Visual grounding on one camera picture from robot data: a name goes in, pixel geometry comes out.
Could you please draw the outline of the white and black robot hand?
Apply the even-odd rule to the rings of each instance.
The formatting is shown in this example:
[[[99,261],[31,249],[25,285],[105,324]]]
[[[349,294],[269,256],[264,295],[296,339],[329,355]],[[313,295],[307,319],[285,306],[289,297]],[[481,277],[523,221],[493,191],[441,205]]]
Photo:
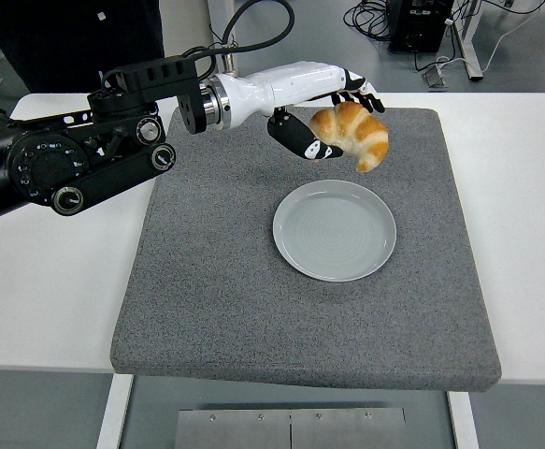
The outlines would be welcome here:
[[[353,101],[370,112],[384,112],[377,91],[366,78],[324,63],[297,62],[246,78],[219,74],[212,78],[211,89],[218,102],[218,128],[236,128],[253,114],[264,115],[270,136],[308,160],[336,158],[344,149],[314,137],[306,124],[286,111],[288,107],[328,96],[335,105]]]

